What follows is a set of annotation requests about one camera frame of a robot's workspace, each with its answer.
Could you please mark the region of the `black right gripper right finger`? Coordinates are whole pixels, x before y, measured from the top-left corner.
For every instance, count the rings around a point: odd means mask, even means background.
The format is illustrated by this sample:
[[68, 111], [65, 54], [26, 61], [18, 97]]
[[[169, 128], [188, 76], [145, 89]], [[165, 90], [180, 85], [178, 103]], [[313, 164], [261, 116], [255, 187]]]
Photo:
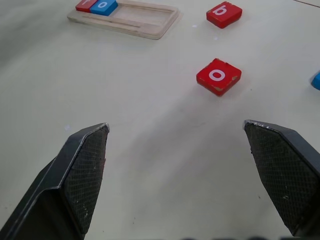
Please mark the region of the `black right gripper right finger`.
[[320, 235], [320, 154], [298, 132], [245, 120], [251, 154], [273, 205], [294, 237]]

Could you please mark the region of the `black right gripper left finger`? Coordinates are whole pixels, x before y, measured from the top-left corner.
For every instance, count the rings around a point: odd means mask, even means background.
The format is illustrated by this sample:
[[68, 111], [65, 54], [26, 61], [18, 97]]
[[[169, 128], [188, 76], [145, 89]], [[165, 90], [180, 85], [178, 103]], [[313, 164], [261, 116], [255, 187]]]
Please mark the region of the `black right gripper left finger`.
[[2, 229], [2, 240], [83, 240], [103, 180], [110, 127], [70, 135], [36, 176]]

